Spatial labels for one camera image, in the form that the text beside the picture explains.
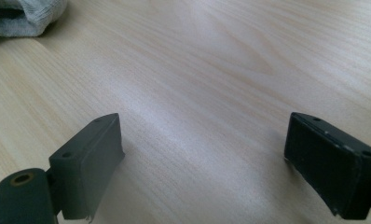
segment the light wooden surface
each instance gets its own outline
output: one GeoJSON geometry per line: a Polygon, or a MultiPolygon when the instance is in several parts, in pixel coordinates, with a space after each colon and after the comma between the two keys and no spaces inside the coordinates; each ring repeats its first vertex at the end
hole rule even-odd
{"type": "Polygon", "coordinates": [[[286,165],[292,111],[371,146],[371,1],[71,0],[43,36],[0,38],[0,180],[119,113],[94,223],[371,223],[286,165]]]}

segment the mounting hole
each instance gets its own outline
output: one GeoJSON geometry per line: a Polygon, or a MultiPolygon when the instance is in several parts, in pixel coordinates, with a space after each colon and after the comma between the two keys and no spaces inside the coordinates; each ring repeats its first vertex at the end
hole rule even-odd
{"type": "Polygon", "coordinates": [[[20,175],[14,176],[14,178],[11,179],[10,184],[15,187],[21,186],[21,185],[28,183],[33,178],[34,178],[34,174],[32,173],[20,174],[20,175]]]}
{"type": "Polygon", "coordinates": [[[371,152],[369,152],[369,151],[363,151],[363,155],[365,155],[367,157],[371,157],[371,152]]]}
{"type": "Polygon", "coordinates": [[[69,157],[72,156],[72,153],[71,153],[71,152],[65,152],[65,153],[62,154],[62,156],[63,156],[64,158],[69,158],[69,157]]]}

